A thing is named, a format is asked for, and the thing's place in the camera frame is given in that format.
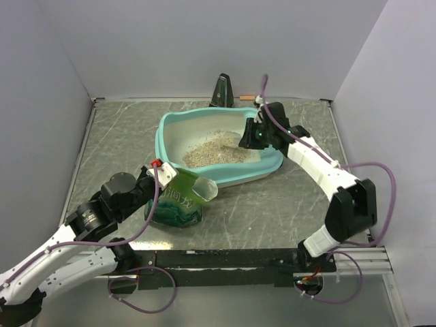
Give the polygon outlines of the teal litter box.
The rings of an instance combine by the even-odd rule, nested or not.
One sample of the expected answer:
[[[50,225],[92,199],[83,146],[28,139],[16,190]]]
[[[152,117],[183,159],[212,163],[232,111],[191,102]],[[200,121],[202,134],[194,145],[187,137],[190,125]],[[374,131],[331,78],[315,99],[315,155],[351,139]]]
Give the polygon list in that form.
[[[168,112],[159,122],[155,136],[155,155],[170,162],[176,168],[191,170],[204,178],[212,179],[218,187],[247,183],[278,170],[283,156],[269,147],[264,150],[249,150],[248,158],[240,163],[227,159],[213,164],[207,157],[212,150],[199,155],[202,165],[191,168],[183,161],[196,147],[225,132],[243,134],[248,118],[256,114],[255,108],[197,108],[182,112]]]

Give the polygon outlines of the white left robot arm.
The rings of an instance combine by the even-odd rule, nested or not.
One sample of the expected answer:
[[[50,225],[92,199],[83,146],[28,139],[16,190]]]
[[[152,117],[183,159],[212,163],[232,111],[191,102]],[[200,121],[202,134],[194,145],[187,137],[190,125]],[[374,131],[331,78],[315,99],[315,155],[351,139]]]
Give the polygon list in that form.
[[[1,273],[1,325],[22,326],[42,310],[46,300],[93,277],[132,270],[135,258],[128,239],[102,239],[147,202],[157,203],[172,178],[154,162],[139,177],[120,172],[67,217],[31,255]]]

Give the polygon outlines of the clear plastic scoop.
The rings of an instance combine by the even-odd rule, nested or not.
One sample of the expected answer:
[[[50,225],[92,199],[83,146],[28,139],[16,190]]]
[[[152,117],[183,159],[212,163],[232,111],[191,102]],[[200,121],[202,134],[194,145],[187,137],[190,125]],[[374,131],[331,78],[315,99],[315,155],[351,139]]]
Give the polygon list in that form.
[[[223,146],[228,148],[238,148],[242,136],[233,131],[225,131],[223,133]]]

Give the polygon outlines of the green litter bag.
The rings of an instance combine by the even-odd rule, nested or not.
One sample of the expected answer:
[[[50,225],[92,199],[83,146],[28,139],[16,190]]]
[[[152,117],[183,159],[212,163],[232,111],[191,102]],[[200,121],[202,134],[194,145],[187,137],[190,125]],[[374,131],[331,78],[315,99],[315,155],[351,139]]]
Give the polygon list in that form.
[[[175,228],[200,223],[203,206],[217,197],[216,182],[190,170],[179,168],[177,176],[159,197],[151,221]]]

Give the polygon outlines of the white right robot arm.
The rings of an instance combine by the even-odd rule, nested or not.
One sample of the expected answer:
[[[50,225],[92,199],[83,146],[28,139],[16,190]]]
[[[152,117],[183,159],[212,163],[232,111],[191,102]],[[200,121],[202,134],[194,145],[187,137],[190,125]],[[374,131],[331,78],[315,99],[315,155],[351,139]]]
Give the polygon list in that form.
[[[326,254],[377,222],[376,188],[344,170],[301,125],[290,125],[280,102],[255,100],[256,116],[246,120],[240,148],[272,147],[302,168],[326,195],[329,207],[322,226],[298,244],[296,260],[315,270]]]

